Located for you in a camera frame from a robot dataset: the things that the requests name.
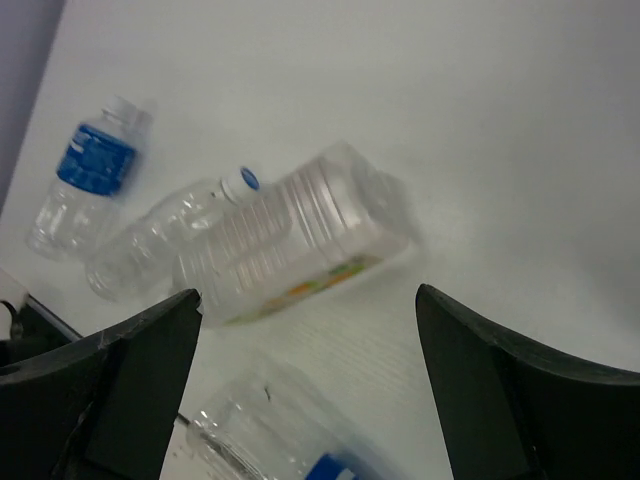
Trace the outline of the small blue label bottle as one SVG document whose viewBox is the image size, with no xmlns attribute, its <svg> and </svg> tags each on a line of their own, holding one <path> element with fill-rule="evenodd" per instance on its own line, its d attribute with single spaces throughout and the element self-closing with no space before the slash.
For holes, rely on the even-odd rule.
<svg viewBox="0 0 640 480">
<path fill-rule="evenodd" d="M 86 258 L 112 222 L 116 201 L 143 158 L 153 108 L 114 96 L 78 123 L 26 244 L 50 259 Z"/>
</svg>

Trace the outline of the blue label bottle white cap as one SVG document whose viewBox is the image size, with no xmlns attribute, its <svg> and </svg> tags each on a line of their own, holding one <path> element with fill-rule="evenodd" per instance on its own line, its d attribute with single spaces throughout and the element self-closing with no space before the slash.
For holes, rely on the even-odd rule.
<svg viewBox="0 0 640 480">
<path fill-rule="evenodd" d="M 323 395 L 287 371 L 214 391 L 187 427 L 217 479 L 397 479 L 393 465 Z"/>
</svg>

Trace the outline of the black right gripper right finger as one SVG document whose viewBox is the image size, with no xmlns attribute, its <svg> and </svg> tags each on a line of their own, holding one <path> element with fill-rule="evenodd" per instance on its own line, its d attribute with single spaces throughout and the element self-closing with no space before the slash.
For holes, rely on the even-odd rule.
<svg viewBox="0 0 640 480">
<path fill-rule="evenodd" d="M 454 478 L 638 478 L 638 373 L 551 348 L 431 285 L 415 307 Z"/>
</svg>

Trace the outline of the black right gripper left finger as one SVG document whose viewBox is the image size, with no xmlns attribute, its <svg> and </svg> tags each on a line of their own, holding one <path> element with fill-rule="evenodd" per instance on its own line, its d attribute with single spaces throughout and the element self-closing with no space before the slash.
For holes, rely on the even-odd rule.
<svg viewBox="0 0 640 480">
<path fill-rule="evenodd" d="M 4 479 L 157 479 L 201 328 L 193 290 L 84 338 L 1 343 Z"/>
</svg>

